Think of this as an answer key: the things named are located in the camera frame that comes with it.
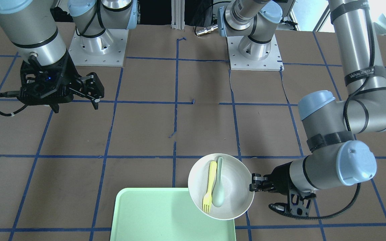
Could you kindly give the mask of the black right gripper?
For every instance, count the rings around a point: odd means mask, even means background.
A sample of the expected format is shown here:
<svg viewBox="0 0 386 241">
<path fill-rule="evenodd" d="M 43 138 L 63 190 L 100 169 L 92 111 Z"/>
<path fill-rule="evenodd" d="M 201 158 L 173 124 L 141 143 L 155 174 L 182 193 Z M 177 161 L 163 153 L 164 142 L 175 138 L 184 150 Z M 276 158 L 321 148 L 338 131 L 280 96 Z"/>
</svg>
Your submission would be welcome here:
<svg viewBox="0 0 386 241">
<path fill-rule="evenodd" d="M 20 101 L 71 101 L 73 95 L 87 98 L 95 110 L 105 96 L 105 88 L 95 72 L 81 77 L 69 52 L 57 62 L 47 66 L 34 66 L 23 61 L 20 67 Z M 55 114 L 58 103 L 48 104 Z"/>
</svg>

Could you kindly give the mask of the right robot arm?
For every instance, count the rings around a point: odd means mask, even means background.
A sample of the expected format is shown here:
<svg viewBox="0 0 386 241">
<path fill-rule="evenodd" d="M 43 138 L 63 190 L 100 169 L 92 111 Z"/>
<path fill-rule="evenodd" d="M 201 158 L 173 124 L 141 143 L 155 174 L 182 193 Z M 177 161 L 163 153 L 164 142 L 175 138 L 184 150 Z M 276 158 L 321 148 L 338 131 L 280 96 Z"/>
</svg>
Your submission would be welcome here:
<svg viewBox="0 0 386 241">
<path fill-rule="evenodd" d="M 136 0 L 69 0 L 80 46 L 89 56 L 116 53 L 118 46 L 110 29 L 135 29 Z M 28 106 L 59 105 L 77 95 L 91 101 L 95 110 L 105 96 L 97 73 L 81 76 L 70 56 L 44 0 L 0 0 L 0 26 L 23 59 L 20 89 L 0 93 L 0 115 L 15 116 Z"/>
</svg>

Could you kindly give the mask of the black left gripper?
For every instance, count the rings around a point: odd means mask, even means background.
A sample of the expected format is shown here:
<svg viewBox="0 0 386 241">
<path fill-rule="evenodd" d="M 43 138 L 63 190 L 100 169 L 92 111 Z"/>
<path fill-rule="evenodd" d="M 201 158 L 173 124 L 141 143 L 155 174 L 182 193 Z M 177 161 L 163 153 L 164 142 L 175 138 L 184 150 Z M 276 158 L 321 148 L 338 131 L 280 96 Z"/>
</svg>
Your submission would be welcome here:
<svg viewBox="0 0 386 241">
<path fill-rule="evenodd" d="M 267 191 L 288 195 L 291 184 L 290 167 L 290 164 L 283 164 L 274 168 L 271 174 L 252 173 L 252 183 L 249 185 L 249 191 Z"/>
</svg>

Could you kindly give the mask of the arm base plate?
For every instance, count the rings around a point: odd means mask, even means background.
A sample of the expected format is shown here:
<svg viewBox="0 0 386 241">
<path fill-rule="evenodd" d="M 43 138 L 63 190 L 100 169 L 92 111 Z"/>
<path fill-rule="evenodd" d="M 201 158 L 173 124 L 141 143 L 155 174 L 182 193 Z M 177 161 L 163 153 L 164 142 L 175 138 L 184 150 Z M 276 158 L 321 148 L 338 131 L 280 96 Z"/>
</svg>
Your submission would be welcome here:
<svg viewBox="0 0 386 241">
<path fill-rule="evenodd" d="M 69 55 L 74 64 L 84 67 L 122 67 L 124 65 L 129 30 L 107 29 L 95 38 L 74 34 Z"/>
<path fill-rule="evenodd" d="M 248 36 L 230 36 L 226 40 L 231 70 L 284 71 L 275 35 L 265 44 L 255 43 Z"/>
</svg>

